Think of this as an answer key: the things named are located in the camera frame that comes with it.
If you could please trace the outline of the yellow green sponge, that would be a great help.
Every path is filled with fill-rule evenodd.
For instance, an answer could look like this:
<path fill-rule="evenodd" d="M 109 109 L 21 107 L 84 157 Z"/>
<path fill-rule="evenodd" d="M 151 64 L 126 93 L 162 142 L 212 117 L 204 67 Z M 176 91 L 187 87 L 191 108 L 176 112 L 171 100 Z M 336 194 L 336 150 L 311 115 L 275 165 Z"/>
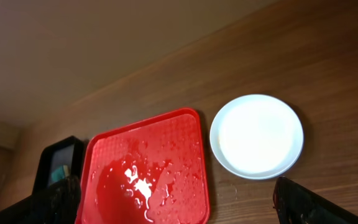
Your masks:
<path fill-rule="evenodd" d="M 60 166 L 50 174 L 51 184 L 54 184 L 70 175 L 70 169 L 67 165 Z"/>

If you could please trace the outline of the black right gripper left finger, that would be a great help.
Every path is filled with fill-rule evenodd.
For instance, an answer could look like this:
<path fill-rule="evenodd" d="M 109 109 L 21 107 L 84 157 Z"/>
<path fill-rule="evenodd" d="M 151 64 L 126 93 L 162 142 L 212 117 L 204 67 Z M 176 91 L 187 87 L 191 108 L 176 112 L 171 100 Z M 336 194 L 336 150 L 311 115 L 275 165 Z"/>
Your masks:
<path fill-rule="evenodd" d="M 74 224 L 80 201 L 80 181 L 69 176 L 1 210 L 0 224 Z"/>

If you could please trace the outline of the white round plate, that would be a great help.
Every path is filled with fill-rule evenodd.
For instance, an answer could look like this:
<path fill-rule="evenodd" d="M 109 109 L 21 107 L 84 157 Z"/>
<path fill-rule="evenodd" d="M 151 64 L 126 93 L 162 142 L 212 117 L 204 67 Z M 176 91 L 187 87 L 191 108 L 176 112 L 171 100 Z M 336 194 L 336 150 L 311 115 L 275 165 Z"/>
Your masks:
<path fill-rule="evenodd" d="M 305 142 L 295 111 L 278 98 L 251 94 L 224 105 L 209 131 L 217 161 L 230 173 L 250 180 L 278 177 L 300 157 Z"/>

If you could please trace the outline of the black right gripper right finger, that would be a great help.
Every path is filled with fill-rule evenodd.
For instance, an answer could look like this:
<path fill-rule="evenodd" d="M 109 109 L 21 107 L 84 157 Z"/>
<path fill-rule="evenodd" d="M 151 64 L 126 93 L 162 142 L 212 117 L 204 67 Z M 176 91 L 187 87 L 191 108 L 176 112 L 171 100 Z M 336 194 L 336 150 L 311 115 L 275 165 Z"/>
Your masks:
<path fill-rule="evenodd" d="M 280 224 L 358 224 L 358 216 L 286 178 L 279 177 L 273 204 Z"/>

